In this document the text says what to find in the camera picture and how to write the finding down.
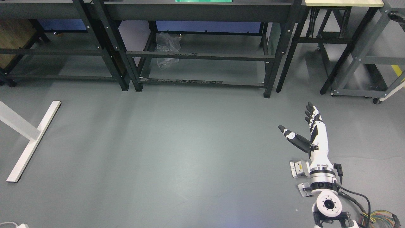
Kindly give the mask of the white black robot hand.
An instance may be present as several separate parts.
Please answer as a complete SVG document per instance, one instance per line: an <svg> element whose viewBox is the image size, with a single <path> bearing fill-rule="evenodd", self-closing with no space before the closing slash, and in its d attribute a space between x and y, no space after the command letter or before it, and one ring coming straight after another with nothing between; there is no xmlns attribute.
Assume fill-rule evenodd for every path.
<svg viewBox="0 0 405 228"><path fill-rule="evenodd" d="M308 154L311 160L310 169L315 167L333 168L333 164L328 158L329 144L326 125L321 117L318 108L308 102L305 111L305 121L308 123L310 139L288 130L282 125L278 129L284 137L296 148Z"/></svg>

